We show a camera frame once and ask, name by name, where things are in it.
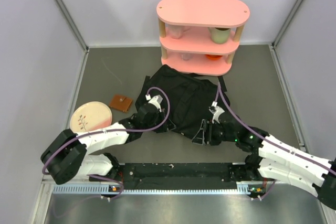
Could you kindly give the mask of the black student backpack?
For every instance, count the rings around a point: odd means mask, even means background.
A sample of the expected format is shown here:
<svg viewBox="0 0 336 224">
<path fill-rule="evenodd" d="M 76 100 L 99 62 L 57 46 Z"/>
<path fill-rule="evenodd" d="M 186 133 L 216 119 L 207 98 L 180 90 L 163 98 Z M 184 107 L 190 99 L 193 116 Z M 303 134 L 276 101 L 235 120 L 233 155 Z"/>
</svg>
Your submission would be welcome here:
<svg viewBox="0 0 336 224">
<path fill-rule="evenodd" d="M 163 65 L 153 76 L 145 77 L 135 102 L 137 110 L 146 103 L 145 95 L 151 87 L 162 89 L 170 101 L 169 119 L 156 130 L 158 133 L 170 129 L 193 139 L 200 130 L 202 121 L 212 119 L 208 107 L 215 100 L 217 85 L 209 80 L 197 79 L 196 74 L 181 73 Z"/>
</svg>

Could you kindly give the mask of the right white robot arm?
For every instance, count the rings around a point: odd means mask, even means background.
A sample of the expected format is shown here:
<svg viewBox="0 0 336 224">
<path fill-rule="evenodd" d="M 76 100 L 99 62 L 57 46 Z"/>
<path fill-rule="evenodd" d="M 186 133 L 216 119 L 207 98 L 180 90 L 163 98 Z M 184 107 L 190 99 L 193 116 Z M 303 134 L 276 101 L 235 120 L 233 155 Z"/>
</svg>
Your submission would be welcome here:
<svg viewBox="0 0 336 224">
<path fill-rule="evenodd" d="M 248 178 L 272 179 L 295 186 L 335 209 L 335 161 L 303 152 L 266 131 L 243 126 L 235 120 L 203 120 L 192 142 L 201 145 L 233 142 L 249 153 L 245 159 Z"/>
</svg>

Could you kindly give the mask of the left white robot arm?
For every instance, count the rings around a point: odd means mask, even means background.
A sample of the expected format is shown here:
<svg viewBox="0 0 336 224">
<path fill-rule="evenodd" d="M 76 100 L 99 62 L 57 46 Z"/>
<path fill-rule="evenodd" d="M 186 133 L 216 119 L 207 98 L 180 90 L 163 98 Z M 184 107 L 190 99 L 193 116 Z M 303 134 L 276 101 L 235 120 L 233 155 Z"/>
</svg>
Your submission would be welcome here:
<svg viewBox="0 0 336 224">
<path fill-rule="evenodd" d="M 42 153 L 42 172 L 50 175 L 57 185 L 65 184 L 79 175 L 97 175 L 114 180 L 119 174 L 116 159 L 111 154 L 94 153 L 136 141 L 145 132 L 166 132 L 170 112 L 169 106 L 162 108 L 158 102 L 151 100 L 131 117 L 111 126 L 82 133 L 65 129 Z"/>
</svg>

